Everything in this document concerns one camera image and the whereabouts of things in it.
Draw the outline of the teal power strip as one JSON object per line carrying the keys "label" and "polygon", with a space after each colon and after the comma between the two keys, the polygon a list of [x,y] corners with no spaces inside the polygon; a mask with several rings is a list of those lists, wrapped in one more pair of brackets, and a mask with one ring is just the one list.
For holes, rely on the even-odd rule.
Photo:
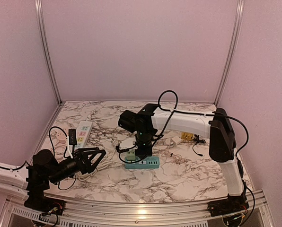
{"label": "teal power strip", "polygon": [[160,159],[159,157],[151,156],[146,157],[143,160],[140,160],[138,157],[136,157],[136,161],[129,161],[127,158],[125,158],[125,169],[158,169],[160,166]]}

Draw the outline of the white usb charger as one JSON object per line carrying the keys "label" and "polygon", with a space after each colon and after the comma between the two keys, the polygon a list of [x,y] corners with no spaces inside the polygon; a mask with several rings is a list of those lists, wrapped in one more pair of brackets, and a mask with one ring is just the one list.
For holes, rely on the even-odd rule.
{"label": "white usb charger", "polygon": [[179,136],[175,136],[175,137],[172,137],[172,138],[167,138],[164,142],[164,144],[166,146],[176,146],[178,144],[180,144],[182,142],[181,138]]}

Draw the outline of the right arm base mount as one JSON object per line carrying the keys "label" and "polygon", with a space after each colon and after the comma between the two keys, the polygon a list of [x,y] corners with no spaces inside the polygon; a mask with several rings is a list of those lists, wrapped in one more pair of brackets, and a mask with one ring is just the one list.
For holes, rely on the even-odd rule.
{"label": "right arm base mount", "polygon": [[212,217],[227,215],[242,210],[247,210],[248,208],[249,204],[247,200],[238,201],[230,199],[211,201],[208,203],[207,207]]}

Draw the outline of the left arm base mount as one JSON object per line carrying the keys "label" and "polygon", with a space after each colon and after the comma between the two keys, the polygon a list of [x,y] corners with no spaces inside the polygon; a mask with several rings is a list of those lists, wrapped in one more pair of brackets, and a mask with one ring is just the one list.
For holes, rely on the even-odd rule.
{"label": "left arm base mount", "polygon": [[57,214],[62,215],[65,207],[65,201],[48,198],[48,197],[29,197],[24,206],[33,210],[41,211],[43,214]]}

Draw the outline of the white multicolour power strip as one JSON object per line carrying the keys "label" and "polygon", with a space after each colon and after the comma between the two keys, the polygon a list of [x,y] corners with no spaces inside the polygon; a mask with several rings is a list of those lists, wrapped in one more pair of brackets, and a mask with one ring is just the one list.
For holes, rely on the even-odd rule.
{"label": "white multicolour power strip", "polygon": [[76,129],[76,139],[77,145],[75,149],[85,148],[88,138],[90,136],[90,132],[93,128],[93,122],[91,121],[80,121],[77,129]]}

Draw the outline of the black power adapter with cable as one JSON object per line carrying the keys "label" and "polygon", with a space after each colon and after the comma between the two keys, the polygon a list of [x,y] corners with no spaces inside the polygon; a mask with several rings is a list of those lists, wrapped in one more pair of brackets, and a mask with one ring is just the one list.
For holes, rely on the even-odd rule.
{"label": "black power adapter with cable", "polygon": [[203,154],[200,154],[200,153],[198,153],[198,152],[195,150],[195,146],[197,146],[198,144],[206,144],[206,140],[205,140],[205,139],[200,139],[200,136],[199,136],[199,135],[196,135],[196,134],[193,136],[192,140],[193,140],[193,142],[194,142],[194,144],[193,144],[193,146],[192,146],[193,152],[194,152],[196,155],[198,155],[198,156],[200,156],[200,157],[203,157]]}

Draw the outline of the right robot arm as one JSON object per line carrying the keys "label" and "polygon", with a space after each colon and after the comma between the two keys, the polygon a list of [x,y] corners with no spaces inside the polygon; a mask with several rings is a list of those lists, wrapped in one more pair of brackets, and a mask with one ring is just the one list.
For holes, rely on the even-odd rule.
{"label": "right robot arm", "polygon": [[227,184],[228,198],[224,201],[224,208],[234,212],[247,201],[247,186],[231,120],[244,125],[228,116],[222,108],[212,112],[190,112],[176,106],[167,109],[160,102],[146,104],[138,113],[126,110],[120,115],[118,125],[135,133],[135,140],[128,145],[118,144],[116,151],[122,154],[133,149],[137,160],[123,161],[133,165],[152,155],[153,146],[164,136],[165,130],[188,132],[209,139],[209,156],[219,164]]}

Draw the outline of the yellow cube socket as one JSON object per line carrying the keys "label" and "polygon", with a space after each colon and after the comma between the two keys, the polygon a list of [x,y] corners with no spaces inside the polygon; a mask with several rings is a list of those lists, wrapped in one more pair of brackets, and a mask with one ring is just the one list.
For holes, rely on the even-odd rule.
{"label": "yellow cube socket", "polygon": [[181,139],[184,141],[193,141],[194,134],[188,132],[181,132]]}

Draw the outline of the green usb charger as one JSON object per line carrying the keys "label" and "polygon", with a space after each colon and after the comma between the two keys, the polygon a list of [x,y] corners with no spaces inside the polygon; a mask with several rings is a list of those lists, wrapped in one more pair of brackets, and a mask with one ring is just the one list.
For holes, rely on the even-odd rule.
{"label": "green usb charger", "polygon": [[135,149],[130,149],[129,151],[127,151],[125,158],[128,162],[136,161]]}

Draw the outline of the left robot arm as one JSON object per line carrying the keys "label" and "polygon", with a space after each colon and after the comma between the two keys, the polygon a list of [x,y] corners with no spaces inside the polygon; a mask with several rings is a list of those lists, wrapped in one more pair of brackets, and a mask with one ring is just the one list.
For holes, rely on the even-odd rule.
{"label": "left robot arm", "polygon": [[50,189],[50,184],[57,185],[76,173],[94,172],[105,155],[106,151],[98,147],[79,148],[58,162],[50,150],[42,149],[33,155],[32,165],[7,167],[0,163],[0,186],[9,185],[12,191],[26,193],[24,199],[30,199],[38,210],[46,210],[50,203],[44,191]]}

